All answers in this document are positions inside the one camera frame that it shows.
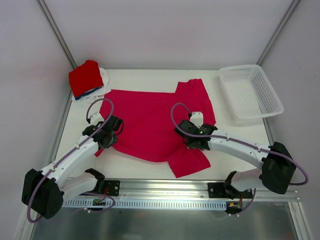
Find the white plastic mesh basket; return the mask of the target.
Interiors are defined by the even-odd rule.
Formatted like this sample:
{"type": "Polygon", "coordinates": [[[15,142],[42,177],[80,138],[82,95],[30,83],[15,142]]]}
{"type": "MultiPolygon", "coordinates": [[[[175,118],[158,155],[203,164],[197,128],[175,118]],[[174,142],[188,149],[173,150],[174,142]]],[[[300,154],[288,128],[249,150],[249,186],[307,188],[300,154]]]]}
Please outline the white plastic mesh basket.
{"type": "Polygon", "coordinates": [[[236,121],[280,115],[284,107],[263,69],[256,64],[220,68],[221,88],[236,121]]]}

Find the folded red t-shirt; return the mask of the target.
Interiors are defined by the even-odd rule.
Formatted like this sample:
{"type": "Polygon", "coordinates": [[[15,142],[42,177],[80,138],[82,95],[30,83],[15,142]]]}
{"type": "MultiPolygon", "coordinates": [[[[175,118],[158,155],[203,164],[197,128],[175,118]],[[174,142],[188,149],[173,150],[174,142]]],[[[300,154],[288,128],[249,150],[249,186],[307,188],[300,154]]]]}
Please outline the folded red t-shirt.
{"type": "Polygon", "coordinates": [[[94,60],[86,60],[68,74],[69,85],[75,97],[91,89],[102,87],[99,64],[94,60]]]}

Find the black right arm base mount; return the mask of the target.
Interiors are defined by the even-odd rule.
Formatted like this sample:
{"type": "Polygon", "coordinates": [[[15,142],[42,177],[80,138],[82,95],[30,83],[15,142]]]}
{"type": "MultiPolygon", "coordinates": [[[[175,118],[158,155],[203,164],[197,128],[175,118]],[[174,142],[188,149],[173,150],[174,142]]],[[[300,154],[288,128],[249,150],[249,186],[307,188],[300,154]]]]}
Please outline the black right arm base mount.
{"type": "Polygon", "coordinates": [[[208,196],[211,199],[251,199],[253,197],[253,191],[245,190],[238,191],[232,186],[224,186],[223,182],[209,182],[207,183],[208,196]]]}

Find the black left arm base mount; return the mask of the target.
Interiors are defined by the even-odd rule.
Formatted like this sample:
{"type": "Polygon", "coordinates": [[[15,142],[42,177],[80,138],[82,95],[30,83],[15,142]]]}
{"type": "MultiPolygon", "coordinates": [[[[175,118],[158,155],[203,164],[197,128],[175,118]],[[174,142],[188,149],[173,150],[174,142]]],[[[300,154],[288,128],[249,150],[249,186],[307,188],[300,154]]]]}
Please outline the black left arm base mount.
{"type": "Polygon", "coordinates": [[[118,197],[120,194],[120,185],[121,182],[119,180],[105,179],[100,193],[111,197],[118,197]]]}

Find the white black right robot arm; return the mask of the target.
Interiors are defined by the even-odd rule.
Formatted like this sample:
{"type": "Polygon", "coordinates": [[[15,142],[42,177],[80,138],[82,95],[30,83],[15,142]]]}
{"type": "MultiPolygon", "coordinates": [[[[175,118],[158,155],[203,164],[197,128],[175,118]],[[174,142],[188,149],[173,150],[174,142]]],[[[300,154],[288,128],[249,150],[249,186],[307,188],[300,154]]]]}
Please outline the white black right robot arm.
{"type": "Polygon", "coordinates": [[[280,142],[258,144],[229,135],[210,124],[197,127],[189,120],[182,120],[174,131],[190,149],[222,152],[254,166],[251,170],[230,172],[223,183],[227,198],[238,198],[246,190],[261,187],[284,195],[291,185],[297,167],[280,142]]]}

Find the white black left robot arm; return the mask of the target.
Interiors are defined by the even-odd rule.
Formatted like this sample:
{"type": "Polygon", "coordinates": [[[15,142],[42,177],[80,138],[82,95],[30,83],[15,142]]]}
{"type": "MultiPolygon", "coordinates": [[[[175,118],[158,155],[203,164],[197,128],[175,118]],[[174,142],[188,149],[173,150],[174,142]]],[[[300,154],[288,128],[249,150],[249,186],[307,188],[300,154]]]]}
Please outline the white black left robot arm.
{"type": "Polygon", "coordinates": [[[103,120],[99,113],[87,118],[89,125],[76,143],[60,158],[41,170],[31,169],[24,177],[21,201],[31,211],[50,219],[63,204],[79,195],[105,192],[105,176],[93,168],[80,176],[70,175],[97,152],[112,147],[124,129],[124,121],[114,115],[103,120]]]}

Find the folded blue t-shirt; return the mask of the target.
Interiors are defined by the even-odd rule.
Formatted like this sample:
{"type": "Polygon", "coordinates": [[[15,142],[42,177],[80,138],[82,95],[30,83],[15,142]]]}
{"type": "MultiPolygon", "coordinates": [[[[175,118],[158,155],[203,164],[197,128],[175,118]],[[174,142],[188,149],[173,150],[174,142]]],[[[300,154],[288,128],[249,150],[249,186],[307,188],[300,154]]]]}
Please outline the folded blue t-shirt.
{"type": "Polygon", "coordinates": [[[93,88],[82,93],[80,96],[72,96],[73,101],[84,100],[85,98],[92,98],[100,95],[101,90],[103,90],[103,86],[93,88]]]}

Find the aluminium mounting rail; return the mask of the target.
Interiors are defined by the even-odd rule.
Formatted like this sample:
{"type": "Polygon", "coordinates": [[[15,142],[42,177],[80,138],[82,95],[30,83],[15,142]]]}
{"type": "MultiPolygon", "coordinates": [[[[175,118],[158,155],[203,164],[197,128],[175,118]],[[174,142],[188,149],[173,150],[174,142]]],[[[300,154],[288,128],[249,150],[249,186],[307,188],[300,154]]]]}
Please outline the aluminium mounting rail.
{"type": "Polygon", "coordinates": [[[226,200],[209,198],[207,183],[219,180],[112,179],[120,181],[119,198],[144,200],[226,200]]]}

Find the crimson pink t-shirt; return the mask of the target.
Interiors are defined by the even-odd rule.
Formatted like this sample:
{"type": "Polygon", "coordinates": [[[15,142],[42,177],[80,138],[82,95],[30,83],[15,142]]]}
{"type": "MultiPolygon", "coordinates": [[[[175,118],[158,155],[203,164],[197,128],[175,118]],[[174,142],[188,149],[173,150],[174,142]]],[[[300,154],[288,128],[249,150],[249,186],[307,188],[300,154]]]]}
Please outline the crimson pink t-shirt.
{"type": "Polygon", "coordinates": [[[211,164],[202,151],[188,149],[175,133],[175,124],[187,119],[188,111],[202,112],[205,123],[216,124],[213,105],[201,79],[179,82],[174,93],[112,90],[105,95],[114,104],[113,115],[122,119],[124,130],[113,148],[152,163],[167,162],[176,178],[191,175],[211,164]]]}

